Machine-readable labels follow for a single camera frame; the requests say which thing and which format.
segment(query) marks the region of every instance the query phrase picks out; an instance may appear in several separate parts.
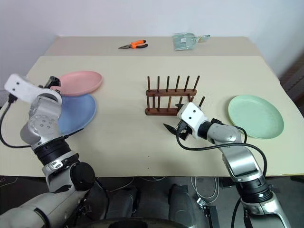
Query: plate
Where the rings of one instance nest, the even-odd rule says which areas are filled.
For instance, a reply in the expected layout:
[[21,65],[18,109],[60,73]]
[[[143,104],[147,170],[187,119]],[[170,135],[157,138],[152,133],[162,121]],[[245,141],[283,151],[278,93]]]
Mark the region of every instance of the plate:
[[96,90],[102,83],[103,77],[95,71],[77,71],[62,75],[61,86],[52,86],[64,96],[80,96]]
[[261,97],[240,95],[234,97],[228,106],[228,113],[235,126],[246,130],[248,136],[272,139],[284,129],[280,112]]
[[96,101],[90,95],[63,96],[58,125],[62,135],[71,134],[87,126],[95,116]]

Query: green plate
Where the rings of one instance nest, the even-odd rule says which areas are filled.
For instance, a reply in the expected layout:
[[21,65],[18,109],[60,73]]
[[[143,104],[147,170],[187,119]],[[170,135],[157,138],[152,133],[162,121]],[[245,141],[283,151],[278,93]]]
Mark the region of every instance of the green plate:
[[280,112],[258,96],[234,97],[229,103],[228,113],[232,123],[244,128],[251,137],[272,139],[280,135],[284,129]]

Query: beige tabletop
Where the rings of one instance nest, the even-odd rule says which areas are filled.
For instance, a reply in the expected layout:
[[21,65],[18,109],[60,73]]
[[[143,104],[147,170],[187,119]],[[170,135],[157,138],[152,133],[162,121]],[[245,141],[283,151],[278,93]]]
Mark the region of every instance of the beige tabletop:
[[[145,39],[144,49],[118,49]],[[261,56],[246,37],[211,37],[191,51],[175,51],[171,37],[58,37],[46,56]]]
[[[161,77],[161,87],[171,76],[173,88],[177,75],[181,75],[180,85],[190,75],[189,88],[200,75],[194,102],[206,96],[202,110],[210,119],[230,124],[227,105],[237,95],[257,95],[271,102],[284,119],[283,133],[270,140],[249,138],[248,142],[265,152],[268,175],[304,173],[304,119],[262,57],[43,56],[28,79],[43,85],[49,76],[79,70],[99,72],[104,81],[92,93],[97,103],[94,119],[67,141],[81,161],[92,165],[97,176],[228,176],[219,150],[194,152],[178,146],[174,135],[162,125],[176,126],[177,117],[145,115],[147,76],[152,88],[157,76]],[[24,144],[19,132],[28,111],[29,104],[20,100],[9,110],[2,130],[9,143]],[[210,145],[192,137],[184,144]],[[263,167],[260,155],[252,151]],[[43,176],[41,168],[31,150],[0,145],[0,175]]]

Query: orange handle pliers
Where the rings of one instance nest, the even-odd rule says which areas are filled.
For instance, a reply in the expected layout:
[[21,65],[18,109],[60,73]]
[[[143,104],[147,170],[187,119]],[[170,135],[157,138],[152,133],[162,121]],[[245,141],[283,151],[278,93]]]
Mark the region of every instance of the orange handle pliers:
[[135,42],[132,42],[131,44],[119,47],[118,49],[128,49],[128,48],[146,48],[148,47],[148,44],[145,44],[146,40],[145,39],[141,39]]

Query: silver robot arm segment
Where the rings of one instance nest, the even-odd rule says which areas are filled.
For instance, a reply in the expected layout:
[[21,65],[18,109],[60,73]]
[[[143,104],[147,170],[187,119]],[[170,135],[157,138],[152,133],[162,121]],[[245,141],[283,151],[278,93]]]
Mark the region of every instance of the silver robot arm segment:
[[[237,128],[209,122],[204,113],[193,103],[182,106],[177,116],[191,129],[194,138],[204,138],[215,145],[242,143]],[[242,144],[219,148],[224,164],[235,182],[243,207],[250,215],[277,215],[285,228],[289,221],[276,197],[269,189],[252,152]]]
[[42,171],[49,192],[5,212],[0,216],[0,227],[62,227],[93,186],[95,173],[89,164],[79,161],[78,154],[60,134],[57,121],[62,99],[59,93],[36,87],[19,75],[11,75],[5,89],[31,104],[29,120],[20,136],[44,165]]

